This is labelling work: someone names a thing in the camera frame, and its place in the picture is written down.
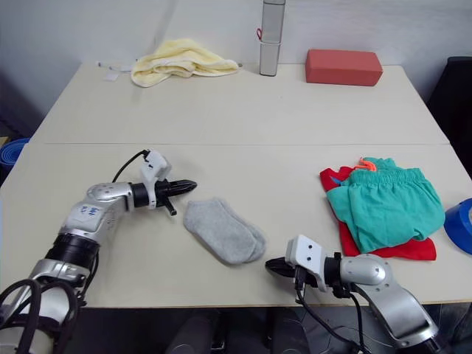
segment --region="red cloth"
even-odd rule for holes
[[[353,170],[354,169],[351,167],[341,167],[339,172],[335,172],[330,168],[320,172],[319,177],[322,180],[324,190],[327,192],[328,190],[339,187],[339,182],[347,179]],[[342,221],[338,222],[339,238],[341,239],[344,255],[349,257],[357,256],[360,252],[354,242],[353,236],[351,236],[347,224]],[[434,247],[434,243],[430,238],[424,241],[410,240],[403,245],[377,249],[370,253],[383,258],[401,257],[409,260],[436,260],[436,247]]]

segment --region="blue tape roll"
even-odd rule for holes
[[[18,139],[3,145],[0,149],[0,164],[8,170],[11,170],[16,160],[18,160],[23,146],[28,143],[29,140],[30,138]]]
[[[463,251],[472,254],[472,198],[445,212],[444,229]]]

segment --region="red foam block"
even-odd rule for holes
[[[372,52],[310,49],[305,63],[307,83],[374,86],[382,72]]]

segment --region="floor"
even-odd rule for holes
[[[448,339],[469,304],[429,305],[426,310]],[[316,312],[337,332],[358,341],[355,308],[319,307]],[[259,342],[248,353],[269,353],[264,347],[267,308],[221,309],[232,318],[233,342],[239,345]],[[302,308],[294,308],[302,321],[312,354],[346,353],[344,344],[338,342]],[[388,338],[381,330],[369,308],[362,308],[365,343],[372,353],[394,353]],[[69,343],[66,354],[121,354],[164,353],[180,326],[192,314],[190,309],[83,309],[80,321]],[[463,338],[472,336],[472,323],[468,323]],[[472,353],[472,341],[455,347],[456,354]]]

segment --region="folded clothes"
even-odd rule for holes
[[[366,160],[376,172],[355,170],[327,192],[336,217],[347,224],[362,253],[425,240],[444,224],[440,199],[419,169],[404,170],[391,159]]]
[[[238,69],[233,60],[225,60],[191,39],[178,39],[166,41],[153,54],[140,58],[131,70],[131,79],[138,86],[150,87],[170,75],[214,77],[233,74]]]
[[[184,226],[225,263],[251,262],[266,250],[262,232],[237,216],[221,199],[189,202]]]
[[[319,177],[322,182],[324,190],[327,192],[333,188],[337,188],[341,183],[349,177],[349,174],[354,171],[351,167],[341,167],[338,172],[327,168],[320,172]],[[355,257],[360,254],[360,251],[355,244],[353,237],[347,227],[346,223],[338,220],[339,224],[339,240],[345,256]],[[385,247],[370,252],[379,257],[400,257],[409,260],[436,260],[436,248],[431,238],[424,241],[410,240],[407,243],[394,247]]]

